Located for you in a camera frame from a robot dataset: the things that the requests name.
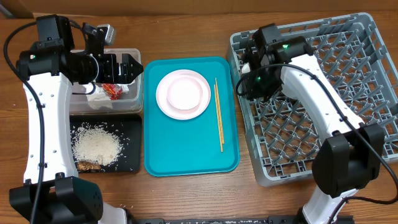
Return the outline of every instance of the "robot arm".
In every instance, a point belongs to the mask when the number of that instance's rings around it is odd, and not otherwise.
[[[41,124],[32,93],[24,86],[29,109],[29,156],[24,186],[10,190],[10,204],[30,220],[33,201],[39,197],[36,223],[133,223],[127,210],[103,202],[96,184],[78,178],[70,144],[69,103],[74,83],[131,83],[143,67],[129,54],[122,54],[121,64],[116,63],[115,54],[104,54],[104,46],[113,43],[116,33],[110,25],[83,24],[82,29],[88,36],[86,49],[74,54],[70,52],[74,48],[70,21],[56,15],[38,17],[40,41],[20,54],[19,75],[42,104],[45,168],[40,195],[34,195]]]
[[[317,76],[347,120],[372,145],[379,155],[384,132],[378,124],[366,126],[351,111],[324,76],[313,50],[303,37],[284,40],[274,24],[261,27],[253,34],[257,53],[248,47],[244,55],[242,83],[246,98],[268,100],[281,86],[282,93],[300,100],[310,115],[322,143],[312,171],[317,187],[308,203],[298,211],[296,223],[326,224],[338,204],[377,178],[380,162],[357,141],[353,130],[338,114],[329,96],[310,75],[292,67],[301,67]]]

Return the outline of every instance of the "dish rack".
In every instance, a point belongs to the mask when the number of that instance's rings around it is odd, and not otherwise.
[[[373,18],[366,13],[278,26],[282,38],[304,36],[320,67],[343,101],[366,124],[384,128],[383,158],[398,160],[397,70]],[[231,36],[228,63],[236,86],[242,56],[256,30]],[[238,97],[246,142],[257,182],[277,185],[311,178],[312,161],[320,148],[317,130],[301,103],[280,91],[267,102]]]

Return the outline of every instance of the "black tray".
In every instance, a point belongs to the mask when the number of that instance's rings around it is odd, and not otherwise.
[[[103,126],[104,130],[119,136],[120,142],[124,146],[121,151],[121,154],[123,155],[119,156],[118,161],[109,166],[101,166],[101,172],[139,171],[141,159],[142,120],[138,114],[96,114],[70,116],[71,138],[75,137],[75,134],[72,133],[72,131],[77,131],[83,122],[87,122],[90,125],[101,125],[103,123],[107,123]],[[77,165],[75,156],[73,156],[73,160],[75,161],[75,165]]]

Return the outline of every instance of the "white plate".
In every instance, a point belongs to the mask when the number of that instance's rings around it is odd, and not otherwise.
[[[167,100],[180,110],[190,110],[198,106],[202,96],[200,83],[189,75],[175,79],[167,89]]]
[[[167,74],[157,86],[156,102],[167,116],[187,120],[196,118],[209,105],[211,90],[203,76],[192,70]]]

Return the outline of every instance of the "brown food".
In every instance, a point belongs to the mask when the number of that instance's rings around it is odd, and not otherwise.
[[[77,170],[78,171],[89,171],[89,170],[100,171],[101,166],[99,164],[93,164],[90,162],[78,162]]]

